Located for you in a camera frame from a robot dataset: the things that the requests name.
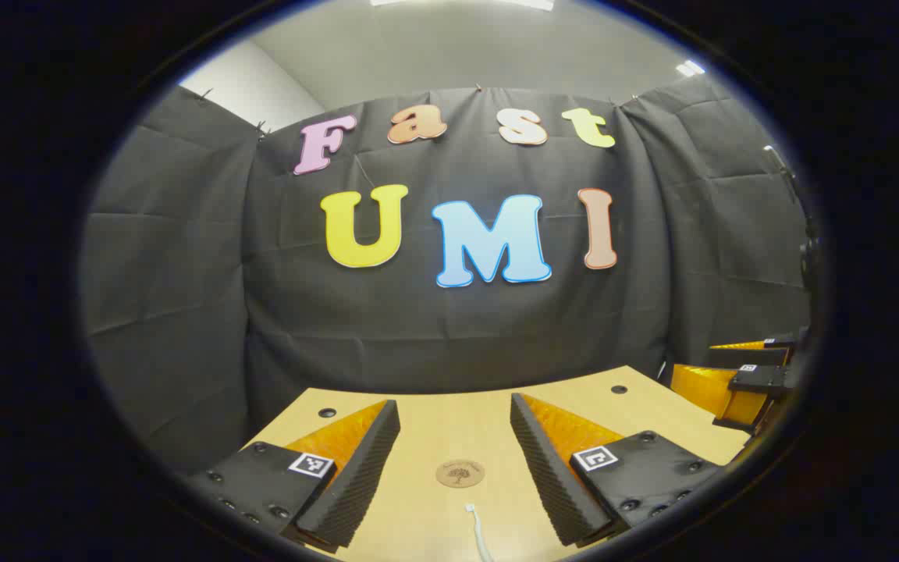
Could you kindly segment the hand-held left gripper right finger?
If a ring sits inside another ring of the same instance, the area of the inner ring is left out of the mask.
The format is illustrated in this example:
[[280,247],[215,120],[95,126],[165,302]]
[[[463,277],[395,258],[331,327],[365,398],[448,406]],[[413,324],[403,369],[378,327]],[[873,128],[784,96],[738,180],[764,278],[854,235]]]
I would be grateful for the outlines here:
[[652,430],[622,436],[528,393],[511,394],[510,424],[564,546],[642,525],[722,472]]

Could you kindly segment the round wooden coaster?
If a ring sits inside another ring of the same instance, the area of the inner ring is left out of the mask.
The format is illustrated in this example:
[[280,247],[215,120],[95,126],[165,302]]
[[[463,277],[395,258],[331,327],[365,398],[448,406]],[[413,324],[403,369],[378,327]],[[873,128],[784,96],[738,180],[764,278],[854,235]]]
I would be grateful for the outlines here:
[[435,479],[442,486],[465,489],[481,483],[486,473],[485,466],[477,461],[454,459],[436,466]]

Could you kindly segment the white toothbrush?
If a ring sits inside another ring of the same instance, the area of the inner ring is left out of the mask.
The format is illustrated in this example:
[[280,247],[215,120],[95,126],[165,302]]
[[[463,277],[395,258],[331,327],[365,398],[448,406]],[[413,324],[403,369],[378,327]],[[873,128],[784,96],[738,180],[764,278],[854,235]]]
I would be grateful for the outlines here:
[[474,503],[467,503],[465,511],[472,516],[472,532],[474,533],[475,544],[477,544],[479,559],[481,559],[481,562],[495,562],[485,541],[484,526],[482,526],[481,517],[479,517],[477,512],[477,506]]

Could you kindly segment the black backdrop cloth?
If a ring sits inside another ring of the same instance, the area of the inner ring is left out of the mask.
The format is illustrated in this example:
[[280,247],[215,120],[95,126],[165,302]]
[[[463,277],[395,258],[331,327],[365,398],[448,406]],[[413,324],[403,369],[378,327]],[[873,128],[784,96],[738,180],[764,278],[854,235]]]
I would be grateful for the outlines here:
[[309,388],[460,393],[664,361],[808,323],[784,143],[685,79],[621,105],[474,87],[262,136],[179,87],[106,167],[80,259],[115,406],[172,470]]

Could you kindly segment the dark metal stand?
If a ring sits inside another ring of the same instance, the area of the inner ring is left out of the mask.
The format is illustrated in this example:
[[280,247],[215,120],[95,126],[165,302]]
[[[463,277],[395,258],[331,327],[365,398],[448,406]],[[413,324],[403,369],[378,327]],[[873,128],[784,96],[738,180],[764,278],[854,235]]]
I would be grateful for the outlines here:
[[780,153],[772,145],[763,147],[763,153],[769,158],[770,162],[777,167],[781,179],[793,192],[797,199],[801,213],[804,217],[804,241],[800,245],[800,269],[804,288],[809,293],[816,291],[817,282],[815,280],[815,264],[816,249],[819,245],[817,228],[812,216],[812,210],[809,207],[809,199],[805,190],[799,185],[794,171],[784,162]]

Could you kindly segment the wooden desktop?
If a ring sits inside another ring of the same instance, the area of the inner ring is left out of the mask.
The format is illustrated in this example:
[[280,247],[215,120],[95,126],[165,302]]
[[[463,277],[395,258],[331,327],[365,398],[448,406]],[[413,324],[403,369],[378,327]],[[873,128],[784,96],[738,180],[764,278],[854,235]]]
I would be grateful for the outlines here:
[[[627,366],[522,391],[622,436],[653,430],[714,463],[731,462],[748,441],[714,426],[713,416]],[[481,562],[472,532],[474,503],[495,562],[584,562],[604,542],[563,546],[547,518],[510,424],[510,389],[396,395],[400,433],[347,562]],[[481,483],[454,489],[436,467],[454,459],[485,466]]]

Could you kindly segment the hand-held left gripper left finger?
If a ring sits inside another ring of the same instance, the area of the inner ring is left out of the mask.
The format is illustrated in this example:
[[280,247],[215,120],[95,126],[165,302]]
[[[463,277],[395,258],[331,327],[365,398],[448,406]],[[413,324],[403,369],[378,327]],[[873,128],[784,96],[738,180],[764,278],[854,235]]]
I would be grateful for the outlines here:
[[285,446],[256,440],[188,481],[261,533],[335,553],[363,522],[399,433],[396,401],[382,400]]

